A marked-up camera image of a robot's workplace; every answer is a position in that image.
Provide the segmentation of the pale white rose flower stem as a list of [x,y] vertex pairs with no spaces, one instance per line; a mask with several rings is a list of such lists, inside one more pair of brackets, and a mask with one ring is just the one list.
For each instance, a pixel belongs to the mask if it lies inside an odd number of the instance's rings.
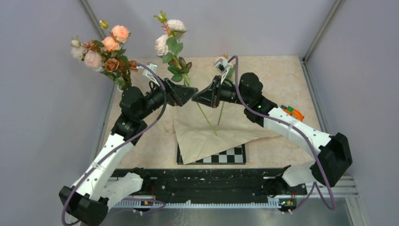
[[164,32],[155,41],[154,49],[158,57],[162,59],[163,64],[167,64],[167,70],[172,74],[170,78],[173,82],[183,82],[186,87],[192,87],[189,77],[192,69],[192,62],[186,61],[181,52],[184,44],[181,39],[188,32],[183,21],[178,19],[169,19],[164,11],[154,15],[160,23]]

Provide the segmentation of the pink rose flower stem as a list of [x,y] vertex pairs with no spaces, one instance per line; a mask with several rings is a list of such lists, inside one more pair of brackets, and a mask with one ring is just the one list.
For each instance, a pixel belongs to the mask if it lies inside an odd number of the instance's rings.
[[222,91],[221,91],[222,108],[219,113],[219,118],[217,122],[218,126],[220,125],[222,119],[224,103],[227,100],[228,94],[232,94],[232,88],[234,86],[234,82],[231,79],[236,70],[235,64],[233,64],[232,62],[225,64],[224,61],[228,61],[228,56],[226,54],[220,56],[215,62],[215,67],[219,70],[219,72],[222,73],[222,76],[224,76],[224,81],[222,83]]

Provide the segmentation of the brown rose flower stem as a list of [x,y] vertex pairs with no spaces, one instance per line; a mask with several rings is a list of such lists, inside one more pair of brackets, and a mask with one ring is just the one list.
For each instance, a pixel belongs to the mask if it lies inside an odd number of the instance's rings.
[[109,58],[105,61],[103,69],[100,71],[101,74],[111,79],[121,91],[125,91],[132,87],[132,72],[138,72],[137,61],[124,61],[120,58]]

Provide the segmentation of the orange rose flower stem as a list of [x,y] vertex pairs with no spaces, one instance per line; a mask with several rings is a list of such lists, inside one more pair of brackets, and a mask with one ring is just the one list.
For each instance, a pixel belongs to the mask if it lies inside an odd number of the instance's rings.
[[123,25],[116,25],[110,29],[109,24],[104,20],[100,20],[99,25],[101,29],[109,32],[109,36],[101,41],[102,50],[107,52],[121,50],[131,35],[130,30]]

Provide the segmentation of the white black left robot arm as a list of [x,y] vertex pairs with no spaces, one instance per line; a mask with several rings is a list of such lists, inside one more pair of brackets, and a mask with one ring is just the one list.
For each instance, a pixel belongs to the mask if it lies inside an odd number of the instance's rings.
[[122,92],[121,115],[109,138],[88,169],[72,186],[64,186],[59,197],[63,204],[62,224],[67,226],[65,215],[88,226],[98,226],[109,210],[132,193],[146,194],[150,191],[149,174],[135,168],[116,182],[108,180],[119,162],[138,143],[142,134],[162,117],[166,106],[183,106],[196,93],[197,88],[187,87],[164,79],[151,91],[143,94],[138,87]]

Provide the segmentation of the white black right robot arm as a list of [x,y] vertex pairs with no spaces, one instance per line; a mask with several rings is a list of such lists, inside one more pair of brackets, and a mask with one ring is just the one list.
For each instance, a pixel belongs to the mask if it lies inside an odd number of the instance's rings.
[[334,187],[352,164],[348,138],[342,133],[330,135],[295,119],[263,96],[262,89],[254,73],[242,74],[237,86],[222,82],[218,75],[192,100],[211,108],[217,108],[220,102],[243,105],[251,122],[284,136],[314,158],[283,172],[276,181],[280,193],[288,194],[295,186],[310,182]]

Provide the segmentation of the orange kraft wrapping paper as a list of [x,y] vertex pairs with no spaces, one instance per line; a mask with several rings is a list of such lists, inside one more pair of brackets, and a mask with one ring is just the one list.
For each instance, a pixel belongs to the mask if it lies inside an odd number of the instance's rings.
[[176,136],[185,164],[246,144],[278,137],[278,133],[251,122],[240,103],[221,102],[217,108],[189,100],[169,107],[163,126]]

